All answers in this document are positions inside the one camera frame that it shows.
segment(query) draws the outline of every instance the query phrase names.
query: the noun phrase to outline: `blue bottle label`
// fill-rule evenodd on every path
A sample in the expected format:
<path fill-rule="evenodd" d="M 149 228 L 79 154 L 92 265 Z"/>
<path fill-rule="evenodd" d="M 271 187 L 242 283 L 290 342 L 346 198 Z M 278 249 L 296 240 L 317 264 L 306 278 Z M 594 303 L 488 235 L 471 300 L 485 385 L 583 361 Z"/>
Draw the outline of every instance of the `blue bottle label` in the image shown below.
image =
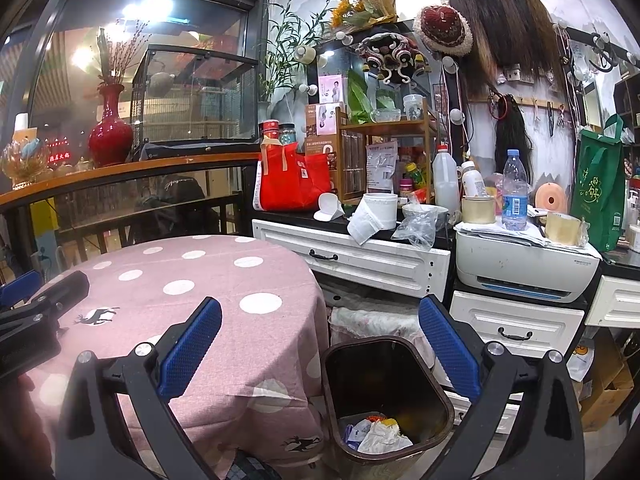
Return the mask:
<path fill-rule="evenodd" d="M 502 216 L 510 218 L 524 218 L 527 216 L 526 196 L 503 196 Z"/>

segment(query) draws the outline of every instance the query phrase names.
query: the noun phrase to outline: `red tote bag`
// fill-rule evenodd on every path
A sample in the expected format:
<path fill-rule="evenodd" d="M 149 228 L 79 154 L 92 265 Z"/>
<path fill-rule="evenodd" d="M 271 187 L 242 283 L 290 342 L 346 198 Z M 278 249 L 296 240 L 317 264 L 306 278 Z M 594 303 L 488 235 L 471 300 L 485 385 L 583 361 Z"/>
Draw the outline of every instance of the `red tote bag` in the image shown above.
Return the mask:
<path fill-rule="evenodd" d="M 314 210 L 331 191 L 326 155 L 304 157 L 297 143 L 264 139 L 255 183 L 254 208 L 263 211 Z"/>

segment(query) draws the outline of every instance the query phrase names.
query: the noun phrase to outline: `brown trash can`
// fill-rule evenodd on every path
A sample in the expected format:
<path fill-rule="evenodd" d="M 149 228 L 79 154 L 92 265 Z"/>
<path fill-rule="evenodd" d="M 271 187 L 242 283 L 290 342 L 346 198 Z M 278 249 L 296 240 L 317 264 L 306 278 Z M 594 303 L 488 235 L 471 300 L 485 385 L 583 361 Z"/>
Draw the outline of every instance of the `brown trash can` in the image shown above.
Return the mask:
<path fill-rule="evenodd" d="M 453 427 L 453 406 L 414 346 L 380 336 L 333 346 L 322 354 L 322 389 L 332 444 L 327 462 L 342 480 L 400 478 Z M 372 455 L 342 441 L 346 424 L 371 413 L 394 418 L 414 444 Z"/>

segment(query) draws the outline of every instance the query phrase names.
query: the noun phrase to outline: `beige bag strap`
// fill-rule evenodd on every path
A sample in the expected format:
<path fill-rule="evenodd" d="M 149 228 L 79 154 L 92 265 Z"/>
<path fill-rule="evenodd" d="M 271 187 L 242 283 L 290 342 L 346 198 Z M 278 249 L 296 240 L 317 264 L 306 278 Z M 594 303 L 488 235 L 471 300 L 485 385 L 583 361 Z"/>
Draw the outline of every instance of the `beige bag strap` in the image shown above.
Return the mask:
<path fill-rule="evenodd" d="M 282 146 L 282 143 L 278 139 L 270 139 L 269 137 L 265 137 L 262 140 L 262 144 L 260 145 L 260 151 L 262 152 L 262 174 L 269 174 L 269 163 L 267 161 L 267 146 Z M 282 171 L 287 171 L 287 156 L 282 151 Z"/>

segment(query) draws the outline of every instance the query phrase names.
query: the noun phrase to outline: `red vase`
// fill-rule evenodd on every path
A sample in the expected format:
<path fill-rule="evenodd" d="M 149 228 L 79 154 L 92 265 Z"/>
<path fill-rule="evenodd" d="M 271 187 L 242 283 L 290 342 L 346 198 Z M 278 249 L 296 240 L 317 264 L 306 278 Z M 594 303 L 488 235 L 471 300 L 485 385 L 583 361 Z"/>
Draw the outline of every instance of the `red vase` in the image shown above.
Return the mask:
<path fill-rule="evenodd" d="M 102 120 L 89 135 L 89 151 L 96 168 L 122 164 L 127 160 L 133 143 L 133 129 L 118 116 L 118 99 L 123 85 L 104 85 L 100 94 L 104 98 Z"/>

